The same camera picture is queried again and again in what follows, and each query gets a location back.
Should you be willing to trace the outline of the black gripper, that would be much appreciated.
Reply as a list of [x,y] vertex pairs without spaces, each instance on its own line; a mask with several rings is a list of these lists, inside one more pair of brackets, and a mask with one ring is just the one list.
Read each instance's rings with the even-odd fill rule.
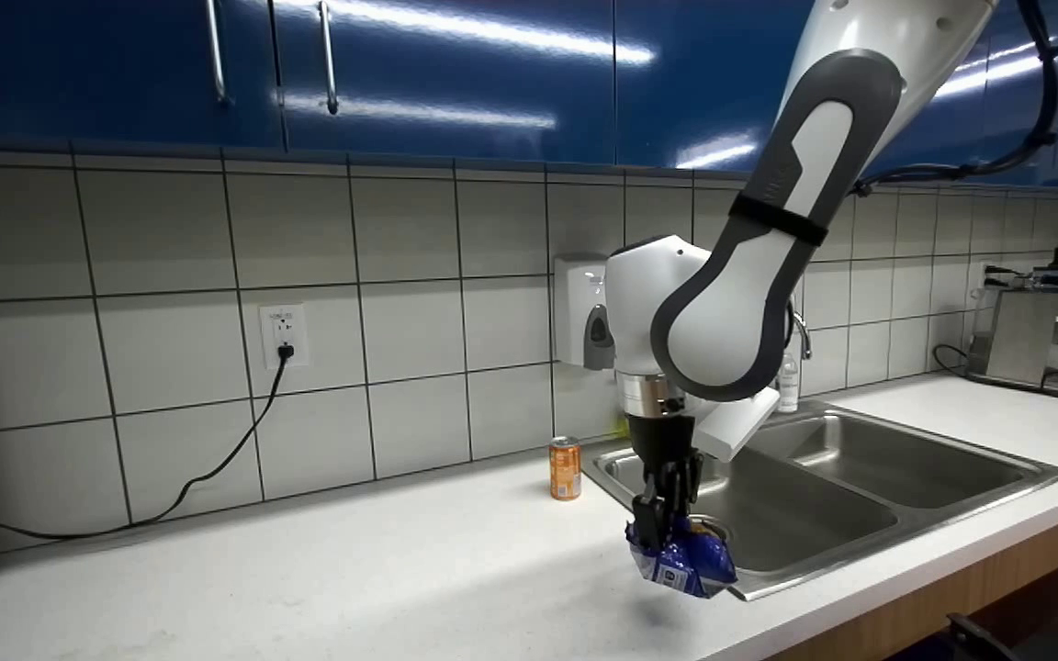
[[627,539],[642,553],[689,535],[688,505],[699,489],[699,453],[689,416],[627,417],[631,453],[642,464],[642,489],[631,499]]

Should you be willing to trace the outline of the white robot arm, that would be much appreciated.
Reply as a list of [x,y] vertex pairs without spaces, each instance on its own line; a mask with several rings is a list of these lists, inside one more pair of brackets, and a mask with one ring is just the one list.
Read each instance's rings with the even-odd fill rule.
[[656,553],[695,499],[695,426],[735,454],[774,409],[786,306],[858,172],[932,98],[998,0],[817,0],[762,161],[709,249],[678,235],[607,259],[615,372],[648,489],[631,539]]

